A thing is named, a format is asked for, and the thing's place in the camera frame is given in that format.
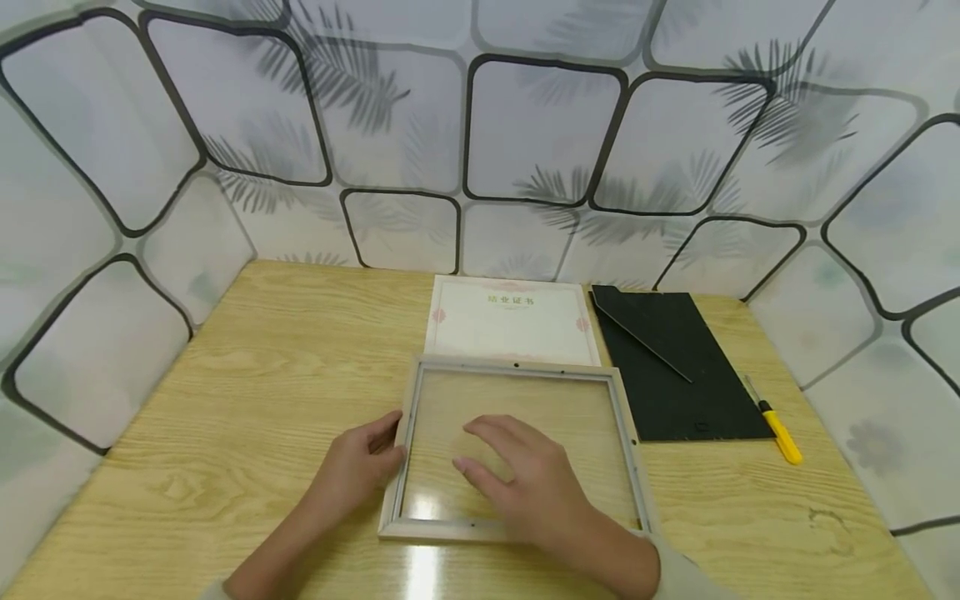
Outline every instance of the wooden table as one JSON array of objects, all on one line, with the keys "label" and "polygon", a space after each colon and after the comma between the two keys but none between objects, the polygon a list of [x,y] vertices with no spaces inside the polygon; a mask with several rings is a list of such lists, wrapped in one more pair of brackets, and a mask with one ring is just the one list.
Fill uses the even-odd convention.
[{"label": "wooden table", "polygon": [[[294,505],[340,431],[398,405],[432,284],[252,263],[5,599],[189,600],[229,573]],[[787,465],[769,441],[645,444],[662,532],[746,597],[926,597],[747,307],[696,302],[805,462]],[[379,502],[311,556],[302,597],[602,595],[531,549],[379,542]]]}]

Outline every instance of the patterned wall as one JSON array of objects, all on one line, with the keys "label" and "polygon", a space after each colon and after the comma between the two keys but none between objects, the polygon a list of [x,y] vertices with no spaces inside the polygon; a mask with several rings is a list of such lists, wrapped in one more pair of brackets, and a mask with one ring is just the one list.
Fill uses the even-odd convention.
[{"label": "patterned wall", "polygon": [[255,248],[743,298],[960,595],[958,25],[952,0],[0,4],[0,589]]}]

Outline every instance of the picture frame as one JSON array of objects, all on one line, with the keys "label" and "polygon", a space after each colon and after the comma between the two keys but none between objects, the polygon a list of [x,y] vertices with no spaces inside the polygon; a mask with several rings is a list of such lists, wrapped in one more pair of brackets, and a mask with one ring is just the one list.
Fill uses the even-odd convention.
[{"label": "picture frame", "polygon": [[639,438],[627,402],[627,394],[620,379],[619,369],[584,365],[557,365],[550,363],[491,360],[466,356],[421,354],[414,358],[403,400],[403,416],[396,428],[396,442],[404,444],[407,456],[384,493],[380,511],[378,536],[382,540],[507,542],[510,541],[502,523],[479,518],[453,520],[421,519],[401,516],[403,495],[409,474],[411,446],[417,423],[420,402],[420,384],[428,371],[471,372],[497,375],[548,377],[571,381],[600,381],[607,384],[611,410],[616,421],[617,435],[627,477],[633,494],[636,522],[635,535],[654,534],[659,529],[653,492],[640,456]]}]

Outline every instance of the left hand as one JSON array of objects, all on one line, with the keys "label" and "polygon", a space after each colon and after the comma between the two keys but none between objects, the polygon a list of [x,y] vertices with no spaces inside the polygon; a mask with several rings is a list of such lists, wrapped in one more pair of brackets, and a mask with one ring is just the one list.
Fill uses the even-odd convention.
[{"label": "left hand", "polygon": [[330,445],[297,507],[314,523],[317,533],[336,527],[396,475],[406,456],[402,445],[394,445],[402,415],[392,411],[348,429]]}]

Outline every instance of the yellow screwdriver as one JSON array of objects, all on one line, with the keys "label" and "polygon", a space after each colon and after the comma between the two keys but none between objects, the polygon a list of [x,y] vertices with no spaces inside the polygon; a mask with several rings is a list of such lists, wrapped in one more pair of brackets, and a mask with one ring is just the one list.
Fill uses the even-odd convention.
[{"label": "yellow screwdriver", "polygon": [[799,465],[804,461],[803,454],[800,453],[800,449],[797,448],[797,445],[794,444],[793,438],[790,437],[790,432],[786,430],[786,427],[783,426],[783,423],[780,422],[780,417],[777,416],[777,411],[775,411],[770,403],[760,397],[760,394],[756,392],[754,387],[754,382],[750,380],[749,375],[744,375],[747,379],[747,385],[750,386],[750,392],[754,397],[759,400],[757,403],[757,408],[760,409],[760,414],[767,419],[767,424],[770,425],[770,428],[774,430],[774,434],[777,436],[777,447],[780,449],[780,452],[783,453],[783,458],[786,459],[787,463],[791,465]]}]

